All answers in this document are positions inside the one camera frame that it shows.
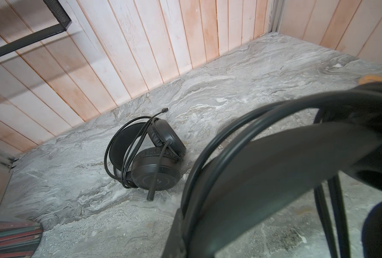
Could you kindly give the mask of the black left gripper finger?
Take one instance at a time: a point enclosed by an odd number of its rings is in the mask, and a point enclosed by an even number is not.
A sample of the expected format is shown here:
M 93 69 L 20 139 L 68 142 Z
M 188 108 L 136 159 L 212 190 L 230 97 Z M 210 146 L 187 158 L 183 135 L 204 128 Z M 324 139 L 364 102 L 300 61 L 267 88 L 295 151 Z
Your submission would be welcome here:
M 182 210 L 178 209 L 161 256 L 162 258 L 185 258 L 187 256 L 186 244 L 182 236 L 183 222 Z

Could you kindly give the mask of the large black gaming headset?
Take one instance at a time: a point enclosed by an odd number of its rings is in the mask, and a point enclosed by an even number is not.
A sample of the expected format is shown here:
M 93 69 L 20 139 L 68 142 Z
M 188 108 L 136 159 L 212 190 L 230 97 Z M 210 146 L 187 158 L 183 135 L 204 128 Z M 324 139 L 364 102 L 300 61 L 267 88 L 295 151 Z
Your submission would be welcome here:
M 169 123 L 154 116 L 141 116 L 122 126 L 104 154 L 104 169 L 125 189 L 156 191 L 174 187 L 181 177 L 187 148 Z

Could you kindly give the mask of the small black wired headphones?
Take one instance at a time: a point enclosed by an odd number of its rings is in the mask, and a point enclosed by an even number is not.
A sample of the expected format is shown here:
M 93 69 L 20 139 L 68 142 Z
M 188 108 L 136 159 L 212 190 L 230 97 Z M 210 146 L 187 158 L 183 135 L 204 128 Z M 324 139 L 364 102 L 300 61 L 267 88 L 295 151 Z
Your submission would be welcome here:
M 182 195 L 186 258 L 214 257 L 309 190 L 331 256 L 350 257 L 340 172 L 382 191 L 382 82 L 268 104 L 215 136 Z M 382 202 L 361 240 L 382 258 Z

